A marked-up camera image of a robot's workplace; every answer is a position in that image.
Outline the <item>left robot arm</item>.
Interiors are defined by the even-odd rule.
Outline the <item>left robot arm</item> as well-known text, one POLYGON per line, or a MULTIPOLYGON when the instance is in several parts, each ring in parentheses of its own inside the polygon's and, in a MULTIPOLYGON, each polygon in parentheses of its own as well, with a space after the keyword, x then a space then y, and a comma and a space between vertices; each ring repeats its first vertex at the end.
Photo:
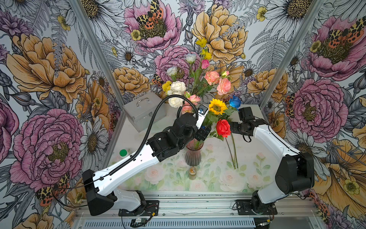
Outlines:
POLYGON ((144 212, 147 202, 141 191, 125 191, 119 185, 140 171, 176 155, 193 139, 204 140, 209 133, 202 124, 206 115, 185 113, 171 127, 142 142, 141 151, 116 164, 94 172, 89 169, 82 174, 87 206, 91 216, 106 213, 113 207, 133 216, 144 212))

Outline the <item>large sunflower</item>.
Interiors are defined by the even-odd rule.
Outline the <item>large sunflower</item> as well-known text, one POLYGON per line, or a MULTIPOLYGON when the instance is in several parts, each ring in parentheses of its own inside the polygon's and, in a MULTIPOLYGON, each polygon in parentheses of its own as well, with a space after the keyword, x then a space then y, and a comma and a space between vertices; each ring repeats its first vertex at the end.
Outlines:
POLYGON ((227 144, 227 147, 228 147, 228 150, 229 150, 229 153, 230 153, 230 158, 231 158, 231 161, 232 161, 232 164, 233 164, 233 169, 236 169, 236 165, 235 165, 235 162, 234 162, 234 157, 233 157, 233 154, 232 154, 232 151, 231 151, 231 148, 229 146, 229 143, 227 141, 227 138, 225 138, 225 142, 227 144))

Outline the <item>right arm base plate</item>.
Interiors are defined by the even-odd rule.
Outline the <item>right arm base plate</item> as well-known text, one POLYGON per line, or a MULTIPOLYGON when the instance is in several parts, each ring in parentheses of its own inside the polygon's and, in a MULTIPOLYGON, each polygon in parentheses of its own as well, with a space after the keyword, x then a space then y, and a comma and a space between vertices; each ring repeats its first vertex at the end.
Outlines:
POLYGON ((234 210, 238 215, 254 215, 254 216, 274 216, 277 215, 277 209, 274 203, 263 204, 261 202, 253 202, 249 199, 239 199, 236 201, 234 210))

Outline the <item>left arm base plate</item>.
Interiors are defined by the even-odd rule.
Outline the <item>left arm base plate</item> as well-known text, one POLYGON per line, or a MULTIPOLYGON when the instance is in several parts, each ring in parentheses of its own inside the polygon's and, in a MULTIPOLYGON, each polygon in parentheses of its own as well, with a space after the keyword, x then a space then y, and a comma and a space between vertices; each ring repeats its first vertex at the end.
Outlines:
POLYGON ((119 210, 119 217, 139 217, 139 216, 147 216, 149 217, 154 212, 157 215, 159 211, 159 200, 147 200, 145 204, 140 205, 134 211, 127 210, 119 210))

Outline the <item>yellow ranunculus flower stem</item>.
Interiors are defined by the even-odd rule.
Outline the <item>yellow ranunculus flower stem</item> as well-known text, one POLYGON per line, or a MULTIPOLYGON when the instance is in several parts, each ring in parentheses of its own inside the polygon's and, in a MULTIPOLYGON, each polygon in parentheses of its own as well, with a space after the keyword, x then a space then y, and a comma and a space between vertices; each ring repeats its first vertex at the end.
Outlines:
POLYGON ((238 160, 237 160, 236 145, 235 145, 235 139, 234 139, 233 134, 231 135, 231 139, 232 139, 232 143, 233 143, 233 147, 234 147, 234 167, 235 167, 235 169, 238 169, 239 165, 238 165, 238 160))

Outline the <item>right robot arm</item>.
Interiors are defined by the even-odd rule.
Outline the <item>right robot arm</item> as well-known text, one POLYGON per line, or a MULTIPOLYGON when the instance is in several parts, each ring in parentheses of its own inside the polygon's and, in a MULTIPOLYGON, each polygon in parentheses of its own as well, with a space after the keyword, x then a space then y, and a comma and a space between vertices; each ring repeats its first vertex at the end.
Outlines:
POLYGON ((263 214, 273 203, 294 192, 310 189, 315 183, 314 159, 301 153, 281 138, 262 118, 255 117, 250 107, 238 110, 240 123, 230 122, 233 134, 240 134, 250 143, 260 141, 279 161, 274 181, 252 194, 251 210, 263 214))

